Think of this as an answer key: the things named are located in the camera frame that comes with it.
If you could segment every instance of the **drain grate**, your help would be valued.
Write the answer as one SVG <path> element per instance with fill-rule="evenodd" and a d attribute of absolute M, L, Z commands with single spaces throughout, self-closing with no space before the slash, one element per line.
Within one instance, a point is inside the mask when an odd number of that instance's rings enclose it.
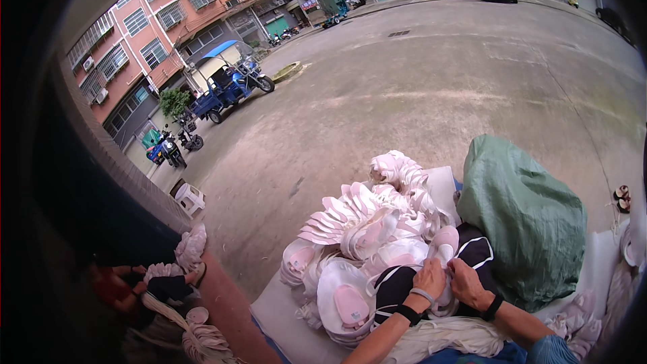
<path fill-rule="evenodd" d="M 407 35 L 407 34 L 409 34 L 409 31 L 411 31 L 411 30 L 398 31 L 396 33 L 391 33 L 391 34 L 389 34 L 389 38 L 391 38 L 392 36 Z"/>

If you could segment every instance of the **yellow scooter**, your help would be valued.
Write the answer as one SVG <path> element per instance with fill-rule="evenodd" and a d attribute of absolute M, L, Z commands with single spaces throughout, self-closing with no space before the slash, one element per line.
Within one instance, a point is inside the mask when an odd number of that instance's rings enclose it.
<path fill-rule="evenodd" d="M 580 7 L 580 4 L 578 4 L 577 0 L 568 0 L 568 4 L 575 6 L 576 9 Z"/>

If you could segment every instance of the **air conditioner unit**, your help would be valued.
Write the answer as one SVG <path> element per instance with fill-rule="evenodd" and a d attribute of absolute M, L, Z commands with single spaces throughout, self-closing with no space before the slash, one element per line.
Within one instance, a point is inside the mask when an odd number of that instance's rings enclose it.
<path fill-rule="evenodd" d="M 85 71 L 87 72 L 90 69 L 92 69 L 93 66 L 94 66 L 94 60 L 92 59 L 92 57 L 87 57 L 85 62 L 83 62 L 83 69 L 85 69 Z"/>
<path fill-rule="evenodd" d="M 96 95 L 96 102 L 101 104 L 108 97 L 108 91 L 105 88 L 102 88 L 98 95 Z"/>

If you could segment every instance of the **green tree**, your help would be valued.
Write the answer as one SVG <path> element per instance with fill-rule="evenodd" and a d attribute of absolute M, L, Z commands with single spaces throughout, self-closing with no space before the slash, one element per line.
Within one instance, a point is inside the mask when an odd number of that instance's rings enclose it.
<path fill-rule="evenodd" d="M 181 92 L 178 88 L 164 89 L 160 93 L 160 109 L 162 109 L 164 117 L 179 115 L 184 110 L 190 96 L 189 92 Z"/>

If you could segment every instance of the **concrete road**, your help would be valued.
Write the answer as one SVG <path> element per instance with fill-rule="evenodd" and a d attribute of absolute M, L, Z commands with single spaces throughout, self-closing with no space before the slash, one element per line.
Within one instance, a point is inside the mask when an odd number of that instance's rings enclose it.
<path fill-rule="evenodd" d="M 397 31 L 409 33 L 388 37 Z M 365 180 L 370 159 L 391 149 L 462 180 L 473 137 L 506 138 L 584 200 L 589 231 L 617 218 L 612 189 L 640 180 L 643 62 L 618 34 L 568 12 L 411 4 L 282 45 L 263 70 L 293 61 L 306 68 L 274 93 L 200 125 L 206 145 L 186 170 L 157 173 L 207 194 L 194 222 L 252 300 L 321 198 Z"/>

